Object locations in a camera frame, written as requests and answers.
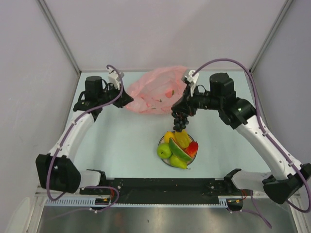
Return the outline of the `pink plastic bag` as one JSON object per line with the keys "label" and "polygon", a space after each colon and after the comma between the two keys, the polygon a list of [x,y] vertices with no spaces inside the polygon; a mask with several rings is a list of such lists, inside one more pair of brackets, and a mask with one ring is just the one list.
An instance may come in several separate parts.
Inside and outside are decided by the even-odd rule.
{"label": "pink plastic bag", "polygon": [[184,66],[161,67],[146,72],[127,89],[133,101],[126,105],[140,114],[168,114],[183,94],[186,84],[182,77],[188,70]]}

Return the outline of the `yellow fake banana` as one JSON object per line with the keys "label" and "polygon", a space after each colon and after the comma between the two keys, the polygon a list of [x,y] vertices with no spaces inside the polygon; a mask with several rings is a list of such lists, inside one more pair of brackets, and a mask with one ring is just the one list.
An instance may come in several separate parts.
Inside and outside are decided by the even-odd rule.
{"label": "yellow fake banana", "polygon": [[185,130],[182,130],[181,132],[175,132],[174,136],[175,136],[175,141],[182,149],[185,149],[189,146],[190,137]]}

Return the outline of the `red fake fruit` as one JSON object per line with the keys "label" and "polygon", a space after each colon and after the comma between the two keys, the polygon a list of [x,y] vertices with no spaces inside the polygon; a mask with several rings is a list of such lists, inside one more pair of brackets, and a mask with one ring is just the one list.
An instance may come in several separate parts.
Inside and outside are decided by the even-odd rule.
{"label": "red fake fruit", "polygon": [[191,158],[194,158],[198,152],[199,144],[196,141],[191,141],[189,146],[184,149],[184,152]]}

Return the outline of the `yellow fake fruit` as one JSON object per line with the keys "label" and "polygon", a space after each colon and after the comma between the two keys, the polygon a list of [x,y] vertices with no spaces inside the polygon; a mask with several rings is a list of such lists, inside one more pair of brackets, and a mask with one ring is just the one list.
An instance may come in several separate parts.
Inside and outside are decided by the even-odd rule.
{"label": "yellow fake fruit", "polygon": [[167,131],[164,135],[165,143],[169,143],[170,139],[175,140],[174,132]]}

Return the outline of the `fake watermelon slice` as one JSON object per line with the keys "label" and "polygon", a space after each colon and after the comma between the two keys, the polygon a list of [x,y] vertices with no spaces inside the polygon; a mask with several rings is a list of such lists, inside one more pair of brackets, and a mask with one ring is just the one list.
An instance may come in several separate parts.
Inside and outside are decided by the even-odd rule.
{"label": "fake watermelon slice", "polygon": [[192,158],[186,154],[172,138],[169,140],[169,148],[172,154],[178,157],[180,160],[184,162],[192,161]]}

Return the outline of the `green fake apple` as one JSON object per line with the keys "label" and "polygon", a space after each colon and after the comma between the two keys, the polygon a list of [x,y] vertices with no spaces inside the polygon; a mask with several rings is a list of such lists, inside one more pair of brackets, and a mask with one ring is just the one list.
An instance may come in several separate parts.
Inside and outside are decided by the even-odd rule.
{"label": "green fake apple", "polygon": [[162,144],[158,145],[156,151],[157,151],[157,155],[161,159],[169,159],[172,155],[172,152],[170,150],[168,143],[162,143]]}

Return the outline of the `green fake pear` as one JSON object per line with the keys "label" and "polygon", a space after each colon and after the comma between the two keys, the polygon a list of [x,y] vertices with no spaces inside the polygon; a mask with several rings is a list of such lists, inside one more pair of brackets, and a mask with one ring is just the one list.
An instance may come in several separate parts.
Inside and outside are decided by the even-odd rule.
{"label": "green fake pear", "polygon": [[176,168],[180,168],[180,169],[189,169],[187,163],[179,159],[175,155],[172,155],[170,157],[170,165]]}

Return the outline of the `white printed plate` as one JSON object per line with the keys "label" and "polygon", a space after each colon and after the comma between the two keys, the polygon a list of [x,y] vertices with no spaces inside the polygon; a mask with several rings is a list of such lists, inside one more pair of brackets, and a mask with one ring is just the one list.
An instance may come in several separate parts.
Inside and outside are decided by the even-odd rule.
{"label": "white printed plate", "polygon": [[[158,145],[160,146],[161,144],[164,144],[164,142],[165,142],[165,139],[164,139],[164,136],[163,136],[163,137],[160,139]],[[197,142],[194,141],[194,139],[190,136],[190,143],[192,143],[192,142],[197,143]],[[191,156],[191,160],[190,160],[190,161],[186,161],[186,165],[187,165],[187,166],[190,165],[190,164],[195,160],[196,155],[197,155],[197,152],[198,152],[198,150],[196,151],[196,153],[193,153],[193,156]],[[173,167],[173,165],[171,165],[170,158],[167,158],[167,159],[161,158],[161,160],[162,160],[165,164],[167,164],[167,165]]]}

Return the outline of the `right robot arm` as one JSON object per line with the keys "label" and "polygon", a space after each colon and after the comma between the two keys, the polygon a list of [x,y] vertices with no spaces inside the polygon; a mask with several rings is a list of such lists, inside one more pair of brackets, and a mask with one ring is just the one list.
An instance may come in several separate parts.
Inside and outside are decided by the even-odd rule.
{"label": "right robot arm", "polygon": [[182,77],[186,84],[182,97],[172,106],[174,131],[181,132],[199,109],[216,110],[225,125],[242,135],[257,151],[270,169],[268,173],[235,169],[224,179],[224,189],[230,195],[242,189],[264,192],[272,201],[283,204],[311,177],[311,165],[302,164],[270,134],[256,112],[245,99],[238,98],[234,81],[227,73],[210,76],[210,90],[200,92],[194,70]]}

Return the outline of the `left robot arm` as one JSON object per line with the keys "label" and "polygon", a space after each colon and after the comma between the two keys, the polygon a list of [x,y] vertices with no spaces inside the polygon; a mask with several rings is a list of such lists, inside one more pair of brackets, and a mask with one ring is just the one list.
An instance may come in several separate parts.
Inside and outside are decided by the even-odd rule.
{"label": "left robot arm", "polygon": [[133,101],[124,90],[122,78],[123,73],[115,71],[108,74],[107,82],[100,76],[86,78],[85,90],[73,107],[68,127],[47,154],[39,154],[36,158],[39,182],[47,192],[75,193],[80,188],[90,187],[102,194],[107,190],[102,171],[79,171],[73,160],[84,136],[105,106],[113,104],[122,108]]}

